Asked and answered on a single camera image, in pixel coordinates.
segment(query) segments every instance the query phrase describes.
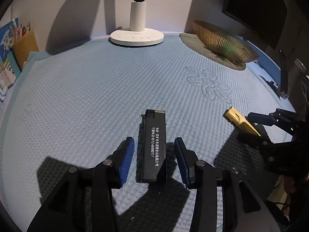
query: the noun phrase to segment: silver bolt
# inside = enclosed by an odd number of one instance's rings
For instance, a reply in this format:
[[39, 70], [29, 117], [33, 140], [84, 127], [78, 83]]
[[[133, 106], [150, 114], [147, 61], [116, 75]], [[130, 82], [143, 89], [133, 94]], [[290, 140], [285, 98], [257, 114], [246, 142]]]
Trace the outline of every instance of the silver bolt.
[[201, 160], [201, 159], [199, 159], [197, 162], [195, 162], [195, 164], [197, 166], [199, 166], [199, 167], [203, 167], [203, 166], [205, 166], [206, 162]]
[[106, 159], [103, 161], [103, 165], [105, 166], [111, 166], [113, 164], [112, 160], [111, 159]]
[[70, 167], [69, 172], [70, 173], [76, 173], [77, 172], [77, 167]]
[[239, 169], [237, 167], [232, 167], [231, 168], [231, 172], [235, 173], [235, 174], [238, 174], [239, 173]]

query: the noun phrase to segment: textured mat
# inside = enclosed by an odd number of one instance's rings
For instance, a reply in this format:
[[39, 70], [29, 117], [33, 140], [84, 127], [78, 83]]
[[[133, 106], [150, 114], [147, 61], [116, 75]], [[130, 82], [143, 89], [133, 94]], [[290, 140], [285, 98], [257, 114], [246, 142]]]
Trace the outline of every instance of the textured mat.
[[[236, 141], [236, 131], [222, 117], [231, 105], [244, 115], [280, 107], [248, 68], [236, 71], [215, 63], [177, 35], [144, 48], [102, 39], [43, 57], [37, 55], [39, 60], [22, 72], [0, 133], [2, 201], [23, 231], [69, 164], [94, 167], [127, 136], [138, 144], [141, 115], [148, 108], [166, 112], [172, 178], [163, 188], [137, 183], [135, 150], [127, 183], [113, 191], [120, 231], [189, 229], [196, 192], [181, 183], [174, 161], [171, 142], [179, 136], [200, 159], [240, 167], [262, 197], [270, 193], [276, 176], [263, 170], [257, 151]], [[266, 130], [272, 141], [284, 139], [278, 128]], [[218, 196], [219, 228], [220, 189]]]

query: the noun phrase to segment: amber ribbed bowl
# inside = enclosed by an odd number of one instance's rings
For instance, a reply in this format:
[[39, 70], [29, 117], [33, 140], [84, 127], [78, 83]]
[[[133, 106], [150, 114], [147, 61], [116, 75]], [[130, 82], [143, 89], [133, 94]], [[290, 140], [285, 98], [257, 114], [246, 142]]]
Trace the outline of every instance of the amber ribbed bowl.
[[194, 20], [193, 29], [207, 49], [231, 62], [249, 63], [259, 57], [254, 49], [237, 36], [211, 23]]

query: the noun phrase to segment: black monitor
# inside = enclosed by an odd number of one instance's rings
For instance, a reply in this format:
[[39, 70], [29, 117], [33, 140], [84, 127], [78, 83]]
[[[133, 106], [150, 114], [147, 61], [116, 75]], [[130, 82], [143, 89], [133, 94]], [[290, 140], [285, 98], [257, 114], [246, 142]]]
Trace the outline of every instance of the black monitor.
[[248, 27], [275, 49], [287, 8], [284, 0], [225, 0], [222, 12]]

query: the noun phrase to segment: pencil holder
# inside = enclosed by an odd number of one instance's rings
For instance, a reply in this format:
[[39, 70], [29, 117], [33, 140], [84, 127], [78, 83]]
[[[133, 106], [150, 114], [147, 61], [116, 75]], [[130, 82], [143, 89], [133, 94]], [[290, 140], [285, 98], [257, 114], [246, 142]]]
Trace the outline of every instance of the pencil holder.
[[24, 69], [24, 63], [27, 61], [30, 51], [39, 51], [34, 31], [29, 31], [21, 37], [12, 46], [14, 55], [16, 57], [17, 64], [20, 69]]

